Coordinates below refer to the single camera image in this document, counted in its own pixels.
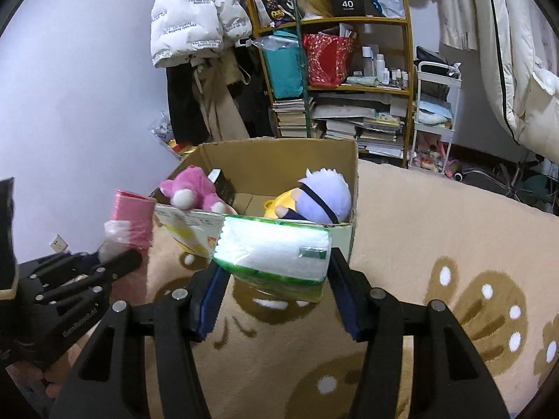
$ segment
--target white wall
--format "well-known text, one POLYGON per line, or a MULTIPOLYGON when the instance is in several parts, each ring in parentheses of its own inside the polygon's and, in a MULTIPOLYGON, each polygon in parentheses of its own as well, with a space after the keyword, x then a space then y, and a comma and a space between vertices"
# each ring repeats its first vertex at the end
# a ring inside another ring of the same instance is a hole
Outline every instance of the white wall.
POLYGON ((414 46, 440 52, 450 63, 462 63, 462 92, 453 142, 516 161, 525 149, 518 146, 501 127, 489 106, 481 79, 477 51, 463 51, 439 45, 439 0, 410 0, 414 46))
POLYGON ((0 177, 16 177, 20 260, 57 233, 94 250, 115 190, 147 194, 177 164, 148 130, 167 108, 153 1, 25 0, 0 38, 0 177))

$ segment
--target white rolling cart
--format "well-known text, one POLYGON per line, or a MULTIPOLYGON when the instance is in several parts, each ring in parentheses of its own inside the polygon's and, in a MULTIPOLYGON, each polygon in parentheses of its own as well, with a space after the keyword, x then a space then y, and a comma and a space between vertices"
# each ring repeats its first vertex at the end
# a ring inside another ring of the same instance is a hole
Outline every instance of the white rolling cart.
POLYGON ((425 172, 428 172, 428 173, 444 175, 444 171, 446 169, 447 162, 448 162, 448 154, 451 150, 452 138, 454 137, 454 133, 455 133, 455 125, 456 125, 456 120, 457 120, 456 113, 457 113, 458 105, 459 105, 459 102, 460 102, 460 88, 462 87, 462 74, 460 74, 457 79, 453 79, 453 78, 448 77, 446 75, 438 75, 438 74, 431 74, 430 72, 424 72, 423 69, 426 66, 436 66, 438 68, 446 68, 448 70, 451 69, 451 66, 447 66, 447 65, 444 65, 444 64, 440 64, 440 63, 433 63, 431 61, 421 61, 421 63, 416 68, 416 74, 417 74, 417 78, 418 78, 418 88, 417 88, 417 97, 416 97, 416 101, 415 101, 416 102, 416 111, 415 111, 415 114, 414 114, 414 138, 413 138, 413 143, 412 143, 412 149, 411 149, 410 155, 409 155, 408 166, 409 166, 410 169, 415 169, 415 170, 425 171, 425 172), (419 115, 419 113, 423 113, 419 108, 419 102, 420 102, 420 97, 421 97, 421 82, 422 81, 440 83, 442 85, 448 85, 448 86, 451 86, 451 87, 454 87, 454 88, 458 89, 458 93, 457 93, 457 97, 456 97, 456 104, 454 105, 454 108, 451 108, 452 120, 451 120, 451 127, 450 128, 431 126, 431 125, 422 124, 422 123, 419 122, 418 115, 419 115), (417 143, 418 131, 428 132, 428 133, 431 133, 431 134, 437 134, 441 137, 441 141, 448 143, 447 149, 445 150, 445 153, 444 153, 443 168, 440 172, 434 172, 434 171, 423 169, 423 168, 416 167, 415 165, 413 165, 415 152, 416 152, 416 143, 417 143))

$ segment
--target cardboard box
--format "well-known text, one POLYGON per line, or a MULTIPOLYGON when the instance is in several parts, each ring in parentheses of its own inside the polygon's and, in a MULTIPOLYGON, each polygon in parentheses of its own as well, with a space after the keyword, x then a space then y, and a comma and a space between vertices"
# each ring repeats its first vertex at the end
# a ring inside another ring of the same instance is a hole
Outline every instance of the cardboard box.
MULTIPOLYGON (((306 169, 336 169, 349 185, 353 207, 348 223, 325 226, 333 246, 349 259, 357 204, 357 145, 351 140, 252 138, 200 145, 170 175, 174 178, 189 165, 206 174, 221 169, 236 191, 233 208, 241 215, 264 216, 264 204, 296 188, 306 169)), ((206 211, 183 212, 169 205, 159 190, 155 215, 185 250, 210 258, 222 228, 224 215, 206 211)))

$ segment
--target human hand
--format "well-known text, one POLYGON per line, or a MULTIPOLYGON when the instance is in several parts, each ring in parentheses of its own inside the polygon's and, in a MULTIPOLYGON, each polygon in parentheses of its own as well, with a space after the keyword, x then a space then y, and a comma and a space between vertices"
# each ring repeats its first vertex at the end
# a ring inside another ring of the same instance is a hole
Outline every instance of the human hand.
MULTIPOLYGON (((148 260, 147 250, 142 250, 141 252, 143 256, 142 265, 122 279, 113 282, 111 303, 119 299, 127 301, 134 306, 145 302, 148 260)), ((29 386, 33 382, 40 382, 45 379, 49 383, 46 387, 46 395, 50 398, 57 398, 72 366, 78 359, 82 348, 89 340, 91 334, 93 334, 93 329, 44 372, 27 361, 15 362, 7 367, 6 370, 16 383, 21 386, 29 386)))
POLYGON ((29 386, 33 382, 40 382, 45 379, 50 383, 46 387, 46 395, 50 398, 56 398, 81 351, 79 345, 72 345, 58 361, 44 372, 27 361, 15 362, 6 370, 21 386, 29 386))

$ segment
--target beige rug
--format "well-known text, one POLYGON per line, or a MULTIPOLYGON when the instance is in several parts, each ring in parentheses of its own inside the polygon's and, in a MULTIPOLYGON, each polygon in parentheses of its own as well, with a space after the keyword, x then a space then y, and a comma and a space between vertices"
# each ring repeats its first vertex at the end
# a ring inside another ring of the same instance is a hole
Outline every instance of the beige rug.
MULTIPOLYGON (((509 410, 536 393, 559 351, 559 219, 450 180, 359 164, 351 267, 401 301, 444 300, 496 379, 509 410)), ((205 260, 155 229, 148 299, 184 284, 205 260)), ((162 418, 153 348, 147 352, 152 417, 162 418)), ((213 419, 341 419, 364 355, 318 304, 270 301, 230 281, 216 329, 194 348, 213 419)), ((406 341, 398 419, 407 417, 412 346, 406 341)))

